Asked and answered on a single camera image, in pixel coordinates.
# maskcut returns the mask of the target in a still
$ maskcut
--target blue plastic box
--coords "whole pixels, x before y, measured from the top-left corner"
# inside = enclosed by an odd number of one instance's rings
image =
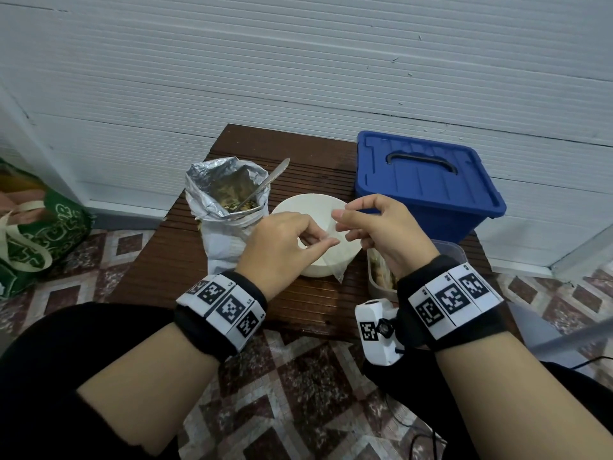
[[[399,200],[428,237],[456,243],[506,211],[472,148],[379,132],[357,135],[356,193]]]

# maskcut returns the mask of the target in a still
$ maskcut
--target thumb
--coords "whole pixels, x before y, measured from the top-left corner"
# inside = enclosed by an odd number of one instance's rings
[[[309,262],[308,264],[317,261],[323,254],[328,251],[330,247],[334,247],[339,243],[339,239],[335,239],[334,237],[326,237],[325,239],[320,240],[318,243],[314,243],[312,246],[305,248],[303,252],[307,257],[307,260]]]
[[[373,223],[379,218],[379,215],[369,215],[356,210],[332,210],[332,219],[337,223],[341,223],[351,229],[364,229],[370,232]]]

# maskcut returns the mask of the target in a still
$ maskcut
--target black pants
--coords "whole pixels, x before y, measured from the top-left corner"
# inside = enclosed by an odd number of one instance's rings
[[[84,303],[36,322],[0,358],[0,431],[27,425],[37,410],[76,390],[172,319],[172,310],[158,307]],[[612,430],[613,393],[579,373],[545,365]],[[431,352],[413,349],[391,367],[366,363],[364,373],[448,441],[446,460],[476,457]],[[172,449],[177,451],[176,442],[167,450]]]

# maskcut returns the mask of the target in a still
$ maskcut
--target white bowl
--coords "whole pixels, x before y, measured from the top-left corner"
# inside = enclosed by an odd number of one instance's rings
[[[338,271],[340,268],[344,269],[360,251],[359,239],[348,242],[344,237],[344,232],[336,232],[333,229],[334,220],[330,214],[335,208],[344,208],[345,205],[344,201],[329,195],[301,194],[283,200],[272,210],[273,214],[284,211],[296,211],[297,213],[310,215],[319,227],[328,231],[331,237],[341,241],[341,244],[331,247],[326,252],[326,262],[328,264],[324,262],[323,258],[319,258],[315,263],[312,263],[303,270],[303,276],[310,278],[330,276],[334,271]],[[298,239],[298,245],[301,248],[306,248],[300,239]]]

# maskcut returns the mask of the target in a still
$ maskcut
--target patterned floor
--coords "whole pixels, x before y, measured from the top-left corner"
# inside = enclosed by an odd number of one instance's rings
[[[153,231],[94,231],[45,281],[0,303],[0,329],[17,336],[54,310],[104,301]],[[533,309],[560,332],[613,314],[613,262],[578,284],[501,275],[510,300]],[[613,340],[581,349],[613,355]],[[407,459],[409,444],[428,427],[383,394],[359,371],[359,346],[311,337],[259,332],[219,371],[179,433],[182,458]],[[613,389],[613,364],[594,364]],[[401,425],[411,425],[410,429]],[[438,452],[443,450],[439,445]],[[420,438],[415,459],[433,459]]]

